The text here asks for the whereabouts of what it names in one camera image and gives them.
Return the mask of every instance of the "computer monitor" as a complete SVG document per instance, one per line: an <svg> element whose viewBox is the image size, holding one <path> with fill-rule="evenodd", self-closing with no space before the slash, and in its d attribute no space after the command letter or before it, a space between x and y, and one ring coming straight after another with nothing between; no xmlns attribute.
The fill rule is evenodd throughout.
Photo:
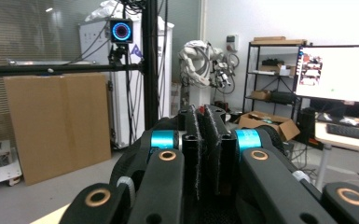
<svg viewBox="0 0 359 224"><path fill-rule="evenodd" d="M303 46L297 58L296 95L335 102L332 113L343 114L343 102L359 103L359 45Z"/></svg>

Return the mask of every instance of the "metal shelf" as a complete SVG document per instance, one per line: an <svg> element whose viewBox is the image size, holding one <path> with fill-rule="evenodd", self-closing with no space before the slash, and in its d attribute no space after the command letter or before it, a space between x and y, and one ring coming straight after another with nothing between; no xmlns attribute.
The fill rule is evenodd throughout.
<svg viewBox="0 0 359 224"><path fill-rule="evenodd" d="M293 119L294 115L295 115L295 110L298 107L300 107L301 104L301 100L298 100L296 98L296 100L294 101L293 104L281 104L281 103L276 103L276 102L272 102L272 101L266 101L266 100L259 100L259 99L254 99L252 97L250 97L249 95L246 95L247 91L252 90L255 91L256 90L256 84L257 84L257 78L259 76L262 77L271 77L272 80L271 82L266 85L265 87L261 88L260 90L266 90L265 88L267 88L269 86L269 88L271 89L270 85L272 83L275 83L274 87L276 87L276 89L280 88L280 84L283 83L284 86L287 88L287 91L293 92L293 90L296 88L296 76L280 76L277 74L260 74L257 72L254 72L255 70L258 70L258 66L259 66L259 62L260 62L260 55L261 55L261 49L262 48L276 48L276 47L285 47L285 48L299 48L301 46L306 45L307 42L304 41L301 44L253 44L252 42L249 42L249 48L248 48L248 55L247 55L247 65L246 65L246 78L245 78L245 86L244 86L244 94L243 94L243 102L242 102L242 112L246 112L245 111L245 105L246 105L246 101L247 100L251 100L252 101L252 106L251 106L251 110L253 111L255 109L255 101L262 101L262 102L266 102L266 103L270 103L270 104L274 104L273 107L273 114L275 114L275 110L276 110L276 105L290 105L292 106L292 111L291 111L291 116L290 118ZM253 80L253 83L251 85L253 85L253 87L248 87L248 79L249 77L253 77L251 80ZM293 79L293 84L291 85L287 85L285 83L285 81L283 80L284 78L291 78Z"/></svg>

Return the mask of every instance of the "wall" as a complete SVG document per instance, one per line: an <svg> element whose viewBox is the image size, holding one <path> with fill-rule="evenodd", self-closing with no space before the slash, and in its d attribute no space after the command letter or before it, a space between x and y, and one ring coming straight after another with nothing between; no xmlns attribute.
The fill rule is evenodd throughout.
<svg viewBox="0 0 359 224"><path fill-rule="evenodd" d="M173 81L180 82L178 52L186 42L200 38L200 1L168 1L168 22L173 23L172 70ZM159 14L165 16L165 5Z"/></svg>
<svg viewBox="0 0 359 224"><path fill-rule="evenodd" d="M243 85L249 41L255 36L284 35L307 39L314 45L359 44L359 0L205 0L203 36L215 47L224 48L226 35L240 36L241 65L236 90L226 97L242 107Z"/></svg>

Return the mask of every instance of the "black pole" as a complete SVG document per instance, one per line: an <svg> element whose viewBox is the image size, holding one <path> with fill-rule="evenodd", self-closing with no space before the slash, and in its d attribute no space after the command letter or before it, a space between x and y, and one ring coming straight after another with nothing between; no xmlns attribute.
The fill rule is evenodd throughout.
<svg viewBox="0 0 359 224"><path fill-rule="evenodd" d="M159 76L158 76L158 1L146 0L142 13L144 48L144 99L145 129L148 130L159 119Z"/></svg>
<svg viewBox="0 0 359 224"><path fill-rule="evenodd" d="M140 64L129 65L17 65L0 66L0 77L49 75L57 76L65 73L118 72L125 70L141 70Z"/></svg>

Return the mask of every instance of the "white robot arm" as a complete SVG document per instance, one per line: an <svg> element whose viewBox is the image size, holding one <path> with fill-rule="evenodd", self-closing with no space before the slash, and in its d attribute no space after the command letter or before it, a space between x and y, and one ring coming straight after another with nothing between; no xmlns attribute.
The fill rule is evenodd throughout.
<svg viewBox="0 0 359 224"><path fill-rule="evenodd" d="M218 60L223 56L223 50L214 49L200 40L187 42L179 52L182 71L193 82L201 86L209 86L211 61Z"/></svg>

